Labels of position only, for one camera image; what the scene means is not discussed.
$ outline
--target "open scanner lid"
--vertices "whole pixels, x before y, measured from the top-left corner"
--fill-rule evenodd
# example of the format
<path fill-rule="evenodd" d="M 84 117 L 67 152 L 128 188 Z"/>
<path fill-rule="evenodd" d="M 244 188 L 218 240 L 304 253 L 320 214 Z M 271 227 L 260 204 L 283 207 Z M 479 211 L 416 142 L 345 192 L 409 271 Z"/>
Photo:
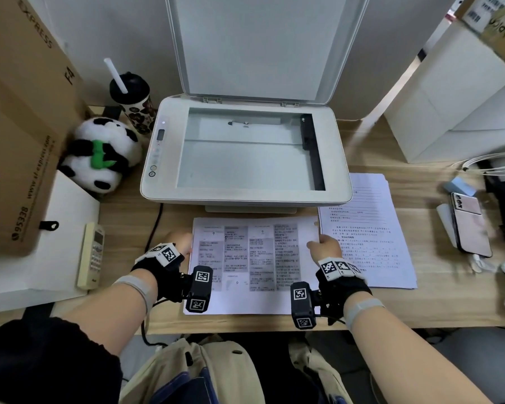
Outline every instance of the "open scanner lid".
<path fill-rule="evenodd" d="M 368 0 L 166 0 L 192 97 L 324 105 Z"/>

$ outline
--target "printer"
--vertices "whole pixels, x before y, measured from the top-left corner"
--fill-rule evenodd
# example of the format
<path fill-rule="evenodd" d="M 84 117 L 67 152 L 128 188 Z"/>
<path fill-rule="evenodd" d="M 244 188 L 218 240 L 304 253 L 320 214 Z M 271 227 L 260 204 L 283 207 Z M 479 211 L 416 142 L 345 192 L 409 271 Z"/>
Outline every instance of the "printer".
<path fill-rule="evenodd" d="M 166 0 L 184 94 L 159 106 L 142 196 L 238 212 L 350 201 L 327 103 L 367 3 Z"/>

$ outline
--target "stuffed animal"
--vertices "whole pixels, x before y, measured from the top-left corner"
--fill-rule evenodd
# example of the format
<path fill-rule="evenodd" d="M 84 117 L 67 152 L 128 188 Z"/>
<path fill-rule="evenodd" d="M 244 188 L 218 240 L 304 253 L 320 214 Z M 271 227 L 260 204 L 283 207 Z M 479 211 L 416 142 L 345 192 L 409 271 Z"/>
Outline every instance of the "stuffed animal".
<path fill-rule="evenodd" d="M 121 121 L 94 117 L 75 130 L 58 169 L 82 188 L 106 194 L 116 189 L 121 176 L 141 158 L 135 132 Z"/>

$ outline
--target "blue sponge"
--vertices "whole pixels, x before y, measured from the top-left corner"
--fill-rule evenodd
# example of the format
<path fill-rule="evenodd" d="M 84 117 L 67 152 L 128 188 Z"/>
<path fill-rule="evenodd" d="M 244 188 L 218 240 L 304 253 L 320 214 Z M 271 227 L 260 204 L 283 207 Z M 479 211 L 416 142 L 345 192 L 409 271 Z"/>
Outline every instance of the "blue sponge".
<path fill-rule="evenodd" d="M 450 193 L 460 193 L 466 196 L 473 196 L 477 192 L 477 189 L 470 186 L 460 177 L 455 177 L 450 182 L 444 183 L 443 188 Z"/>

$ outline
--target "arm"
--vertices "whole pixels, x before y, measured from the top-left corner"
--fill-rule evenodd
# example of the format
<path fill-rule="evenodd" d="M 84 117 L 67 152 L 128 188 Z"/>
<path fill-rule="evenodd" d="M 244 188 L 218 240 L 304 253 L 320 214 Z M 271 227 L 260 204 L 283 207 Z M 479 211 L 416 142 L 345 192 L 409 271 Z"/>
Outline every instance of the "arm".
<path fill-rule="evenodd" d="M 182 255 L 190 253 L 191 241 L 191 233 L 169 233 L 163 239 L 163 242 L 174 242 Z M 142 279 L 150 286 L 151 294 L 157 295 L 157 282 L 149 271 L 136 269 L 129 275 Z M 66 313 L 63 319 L 78 324 L 90 340 L 102 344 L 109 353 L 119 355 L 145 316 L 146 307 L 140 293 L 127 284 L 118 283 Z"/>
<path fill-rule="evenodd" d="M 328 235 L 307 246 L 315 262 L 342 256 L 337 240 Z M 370 298 L 367 292 L 352 294 L 344 304 L 344 313 Z M 352 324 L 352 335 L 389 403 L 491 404 L 458 368 L 383 307 L 360 312 Z"/>

